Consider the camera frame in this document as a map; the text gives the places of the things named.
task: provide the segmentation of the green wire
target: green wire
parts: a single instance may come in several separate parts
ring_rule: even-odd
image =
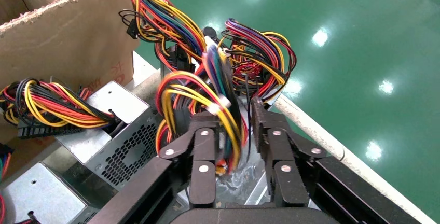
[[[2,181],[3,175],[3,161],[0,159],[0,181]]]
[[[218,87],[220,87],[223,95],[226,95],[225,92],[225,87],[223,86],[223,81],[222,81],[222,77],[221,77],[221,73],[222,71],[220,70],[220,68],[218,67],[218,64],[220,63],[220,56],[218,55],[217,50],[213,50],[214,55],[212,56],[213,59],[213,64],[214,64],[214,69],[215,69],[215,75],[217,77],[217,81],[218,81]]]

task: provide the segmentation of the white pipe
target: white pipe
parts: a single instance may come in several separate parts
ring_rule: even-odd
[[[341,160],[345,166],[350,168],[362,179],[372,185],[385,197],[393,201],[406,213],[414,217],[421,224],[435,224],[422,210],[416,207],[410,200],[404,197],[387,181],[374,172],[368,165],[360,160],[355,154],[347,149],[341,142],[333,137],[328,131],[316,123],[310,116],[302,111],[297,105],[283,94],[275,101],[274,106],[286,117],[291,119],[298,127],[307,133],[312,139],[318,142],[334,157]]]

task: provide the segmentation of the glossy epoxy floor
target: glossy epoxy floor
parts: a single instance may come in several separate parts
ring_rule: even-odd
[[[171,0],[199,26],[285,35],[284,93],[440,221],[440,0]],[[158,67],[152,44],[136,50]]]

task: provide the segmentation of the wire bundle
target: wire bundle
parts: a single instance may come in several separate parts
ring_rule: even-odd
[[[278,33],[259,32],[234,19],[228,19],[225,25],[220,44],[224,39],[232,41],[229,50],[224,51],[230,56],[234,87],[244,93],[248,86],[252,96],[261,97],[267,103],[286,85],[296,66],[295,52],[288,40]],[[287,68],[280,45],[288,52]]]
[[[237,95],[232,83],[231,66],[227,60],[227,57],[225,55],[220,56],[219,52],[217,51],[217,47],[215,45],[211,45],[207,47],[207,53],[203,55],[203,65],[216,93],[218,95],[224,95],[231,103],[229,110],[237,123],[243,123],[243,125],[239,126],[239,128],[242,129],[245,126],[245,121],[240,113]],[[229,137],[226,139],[224,151],[226,157],[231,151],[231,144],[232,140]]]
[[[0,102],[6,105],[4,118],[13,125],[19,120],[30,127],[72,124],[80,128],[103,128],[115,122],[115,116],[90,106],[87,88],[78,94],[56,82],[28,78],[5,87]]]
[[[155,42],[157,58],[170,70],[176,71],[175,61],[166,48],[166,42],[177,43],[191,58],[201,61],[206,43],[203,33],[194,21],[174,7],[169,0],[131,0],[135,11],[119,12],[123,22],[129,26],[127,16],[134,16],[139,38]]]
[[[246,142],[248,136],[247,128],[241,128],[243,119],[240,115],[238,115],[238,119],[234,118],[224,100],[221,100],[200,77],[184,71],[166,75],[158,88],[156,106],[159,113],[164,116],[164,120],[160,123],[156,134],[157,153],[160,152],[160,142],[165,132],[168,132],[168,142],[178,137],[174,111],[180,107],[193,107],[195,109],[197,104],[199,104],[199,110],[203,108],[218,116],[231,140],[232,151],[230,154],[225,154],[224,158],[229,165],[227,166],[229,171],[234,170],[240,160],[240,141]],[[217,173],[224,174],[225,172],[226,168],[218,165]]]

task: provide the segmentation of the metal casing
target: metal casing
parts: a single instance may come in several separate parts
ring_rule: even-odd
[[[95,92],[88,103],[108,111],[128,125],[113,139],[103,130],[57,136],[76,159],[115,189],[156,155],[157,122],[149,105],[114,81]]]
[[[33,211],[41,223],[85,224],[99,210],[42,163],[18,177],[2,195],[5,223],[25,221]]]

